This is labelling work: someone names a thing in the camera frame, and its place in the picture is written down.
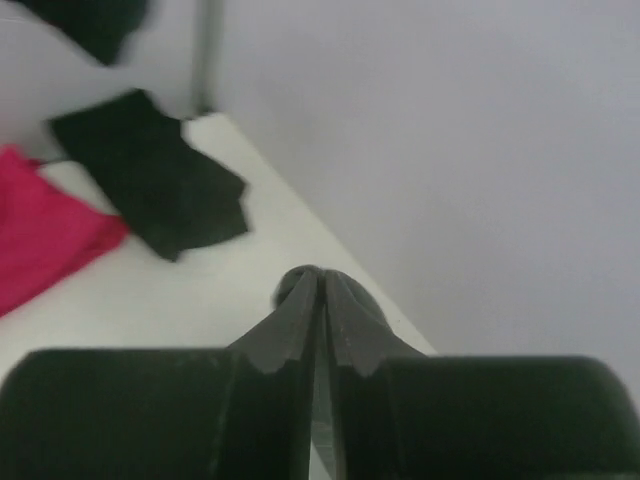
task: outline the pink cloth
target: pink cloth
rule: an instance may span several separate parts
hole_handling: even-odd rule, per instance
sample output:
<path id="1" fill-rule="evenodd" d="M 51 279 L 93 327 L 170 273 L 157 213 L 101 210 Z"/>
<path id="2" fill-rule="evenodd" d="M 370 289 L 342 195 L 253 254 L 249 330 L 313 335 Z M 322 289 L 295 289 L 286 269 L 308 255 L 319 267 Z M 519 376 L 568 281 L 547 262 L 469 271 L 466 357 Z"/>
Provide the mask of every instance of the pink cloth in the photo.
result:
<path id="1" fill-rule="evenodd" d="M 0 316 L 116 248 L 127 227 L 40 177 L 17 147 L 0 151 Z"/>

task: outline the gray wall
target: gray wall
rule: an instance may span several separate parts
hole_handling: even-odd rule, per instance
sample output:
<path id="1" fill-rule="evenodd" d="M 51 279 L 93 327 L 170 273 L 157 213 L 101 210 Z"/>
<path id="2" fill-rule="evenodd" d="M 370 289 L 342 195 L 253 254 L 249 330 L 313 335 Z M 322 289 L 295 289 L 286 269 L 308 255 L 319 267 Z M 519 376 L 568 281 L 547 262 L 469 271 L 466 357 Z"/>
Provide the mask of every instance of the gray wall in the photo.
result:
<path id="1" fill-rule="evenodd" d="M 42 151 L 42 120 L 131 87 L 150 90 L 173 115 L 189 113 L 198 1 L 152 2 L 121 64 L 106 68 L 28 11 L 0 0 L 0 143 Z"/>
<path id="2" fill-rule="evenodd" d="M 441 352 L 640 399 L 640 4 L 230 0 L 212 93 Z"/>

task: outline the fabric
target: fabric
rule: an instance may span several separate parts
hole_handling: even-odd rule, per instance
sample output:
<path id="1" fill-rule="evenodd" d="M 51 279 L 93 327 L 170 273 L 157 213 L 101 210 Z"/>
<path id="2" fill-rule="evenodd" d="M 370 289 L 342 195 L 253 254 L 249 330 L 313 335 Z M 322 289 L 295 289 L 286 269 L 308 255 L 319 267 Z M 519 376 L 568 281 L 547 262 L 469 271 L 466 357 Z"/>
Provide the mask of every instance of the fabric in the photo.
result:
<path id="1" fill-rule="evenodd" d="M 37 174 L 16 147 L 0 152 L 0 316 L 116 248 L 127 234 Z"/>
<path id="2" fill-rule="evenodd" d="M 103 65 L 116 62 L 127 35 L 140 27 L 149 0 L 9 0 L 20 3 Z"/>
<path id="3" fill-rule="evenodd" d="M 181 127 L 139 90 L 50 121 L 67 156 L 87 169 L 131 230 L 171 261 L 248 230 L 245 182 L 187 145 Z"/>

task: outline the cloth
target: cloth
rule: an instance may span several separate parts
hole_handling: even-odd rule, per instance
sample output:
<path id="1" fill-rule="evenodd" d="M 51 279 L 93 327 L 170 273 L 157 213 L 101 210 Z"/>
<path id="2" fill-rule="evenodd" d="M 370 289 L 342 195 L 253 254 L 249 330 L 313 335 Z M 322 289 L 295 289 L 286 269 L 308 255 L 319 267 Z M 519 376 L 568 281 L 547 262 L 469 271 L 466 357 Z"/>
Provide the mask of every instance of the cloth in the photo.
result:
<path id="1" fill-rule="evenodd" d="M 103 65 L 116 62 L 127 35 L 149 9 L 149 0 L 9 0 L 60 30 Z"/>
<path id="2" fill-rule="evenodd" d="M 160 257 L 247 232 L 245 182 L 182 139 L 182 123 L 142 91 L 53 119 L 67 156 L 83 165 L 131 230 Z"/>
<path id="3" fill-rule="evenodd" d="M 124 239 L 118 217 L 98 213 L 37 174 L 16 147 L 0 152 L 0 316 Z"/>

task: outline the grasped cloth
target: grasped cloth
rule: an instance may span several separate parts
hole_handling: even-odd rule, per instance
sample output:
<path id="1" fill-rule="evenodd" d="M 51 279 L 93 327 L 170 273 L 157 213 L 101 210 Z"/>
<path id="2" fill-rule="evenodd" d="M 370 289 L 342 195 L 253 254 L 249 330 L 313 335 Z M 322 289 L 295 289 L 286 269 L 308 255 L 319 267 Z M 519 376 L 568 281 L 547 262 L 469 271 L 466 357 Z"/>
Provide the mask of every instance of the grasped cloth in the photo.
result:
<path id="1" fill-rule="evenodd" d="M 104 65 L 118 58 L 128 34 L 144 19 L 149 0 L 9 0 L 56 27 Z"/>
<path id="2" fill-rule="evenodd" d="M 190 248 L 247 231 L 237 175 L 185 143 L 181 122 L 161 114 L 142 91 L 50 121 L 131 230 L 175 261 Z"/>
<path id="3" fill-rule="evenodd" d="M 118 217 L 40 177 L 16 147 L 0 152 L 0 316 L 117 247 Z"/>

